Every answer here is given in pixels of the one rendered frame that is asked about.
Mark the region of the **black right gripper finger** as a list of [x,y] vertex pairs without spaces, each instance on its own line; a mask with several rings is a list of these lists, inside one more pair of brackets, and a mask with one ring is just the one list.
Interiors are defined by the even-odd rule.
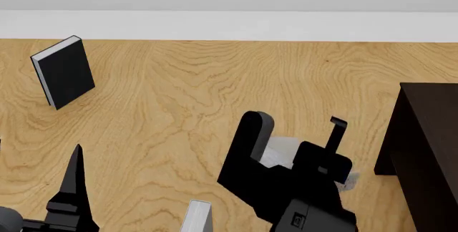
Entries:
[[288,194],[289,171],[260,163],[274,128],[274,119],[261,111],[243,114],[218,177],[218,183],[237,197]]
[[348,158],[337,153],[348,123],[334,116],[331,117],[330,121],[334,127],[323,149],[324,152],[318,166],[318,171],[326,175],[330,175],[342,167],[344,170],[348,169]]

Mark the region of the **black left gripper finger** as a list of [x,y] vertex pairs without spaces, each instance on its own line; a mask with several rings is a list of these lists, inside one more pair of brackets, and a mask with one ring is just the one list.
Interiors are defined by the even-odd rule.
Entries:
[[211,203],[192,199],[187,208],[180,232],[213,232]]
[[81,145],[76,145],[69,160],[59,191],[47,203],[45,223],[63,232],[99,232],[93,221],[87,195],[84,158]]

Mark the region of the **black book with white pages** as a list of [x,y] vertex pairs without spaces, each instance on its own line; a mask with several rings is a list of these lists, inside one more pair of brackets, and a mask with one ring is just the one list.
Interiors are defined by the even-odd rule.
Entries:
[[[268,168],[281,165],[288,169],[293,167],[300,141],[296,137],[271,137],[266,145],[260,163]],[[344,184],[336,183],[338,191],[352,190],[359,179],[359,173],[350,173]]]

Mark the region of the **dark brown wooden cabinet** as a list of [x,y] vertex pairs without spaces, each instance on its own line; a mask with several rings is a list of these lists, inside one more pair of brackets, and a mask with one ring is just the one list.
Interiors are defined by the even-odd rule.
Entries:
[[397,176],[417,232],[458,232],[458,83],[401,83],[374,173]]

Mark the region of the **black hardcover book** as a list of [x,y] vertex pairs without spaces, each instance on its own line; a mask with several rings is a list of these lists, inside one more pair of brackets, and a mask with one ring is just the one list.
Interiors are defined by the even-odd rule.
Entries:
[[70,36],[30,57],[47,102],[61,109],[95,88],[83,41]]

